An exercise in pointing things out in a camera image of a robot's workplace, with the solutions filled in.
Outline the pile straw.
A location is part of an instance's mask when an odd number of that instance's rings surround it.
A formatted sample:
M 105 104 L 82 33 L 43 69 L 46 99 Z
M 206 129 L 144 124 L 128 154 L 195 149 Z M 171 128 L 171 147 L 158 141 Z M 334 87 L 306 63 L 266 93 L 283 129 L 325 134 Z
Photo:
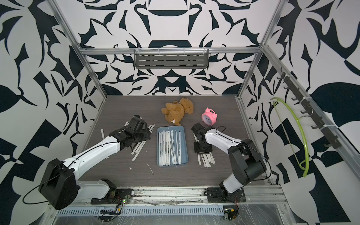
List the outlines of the pile straw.
M 213 164 L 215 164 L 215 158 L 211 152 L 208 154 L 198 154 L 197 160 L 198 164 L 200 166 L 204 166 L 205 168 L 210 168 Z

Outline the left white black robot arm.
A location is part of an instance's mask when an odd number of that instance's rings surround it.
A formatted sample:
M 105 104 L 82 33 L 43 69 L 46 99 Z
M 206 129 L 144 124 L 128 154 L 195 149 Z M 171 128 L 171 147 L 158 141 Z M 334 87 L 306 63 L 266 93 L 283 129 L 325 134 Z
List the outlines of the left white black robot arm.
M 117 187 L 111 181 L 81 181 L 80 178 L 109 156 L 150 138 L 147 123 L 135 115 L 128 125 L 111 132 L 84 152 L 63 161 L 57 158 L 50 161 L 38 190 L 56 210 L 62 210 L 80 200 L 112 202 L 117 197 Z

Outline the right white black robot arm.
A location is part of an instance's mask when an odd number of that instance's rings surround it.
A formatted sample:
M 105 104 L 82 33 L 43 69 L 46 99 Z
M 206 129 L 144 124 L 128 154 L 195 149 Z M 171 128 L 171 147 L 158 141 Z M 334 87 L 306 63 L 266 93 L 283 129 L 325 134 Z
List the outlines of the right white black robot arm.
M 236 139 L 200 123 L 195 124 L 191 130 L 196 138 L 195 153 L 209 155 L 214 146 L 229 156 L 232 173 L 219 185 L 222 195 L 228 196 L 236 192 L 267 171 L 263 155 L 250 139 Z

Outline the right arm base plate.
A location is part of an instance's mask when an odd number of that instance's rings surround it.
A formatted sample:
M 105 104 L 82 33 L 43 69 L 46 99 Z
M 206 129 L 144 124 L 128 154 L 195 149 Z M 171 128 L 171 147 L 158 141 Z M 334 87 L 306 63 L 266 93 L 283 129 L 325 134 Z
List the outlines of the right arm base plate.
M 247 201 L 242 188 L 229 194 L 220 187 L 208 187 L 204 195 L 209 203 L 244 203 Z

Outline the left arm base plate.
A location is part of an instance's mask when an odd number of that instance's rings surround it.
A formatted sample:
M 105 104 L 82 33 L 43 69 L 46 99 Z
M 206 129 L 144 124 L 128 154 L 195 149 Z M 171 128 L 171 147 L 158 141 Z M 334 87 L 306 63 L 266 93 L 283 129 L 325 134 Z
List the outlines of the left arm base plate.
M 132 189 L 130 188 L 120 188 L 120 189 L 110 189 L 104 198 L 91 199 L 92 205 L 100 205 L 100 204 L 115 204 L 120 201 L 126 202 L 132 197 Z

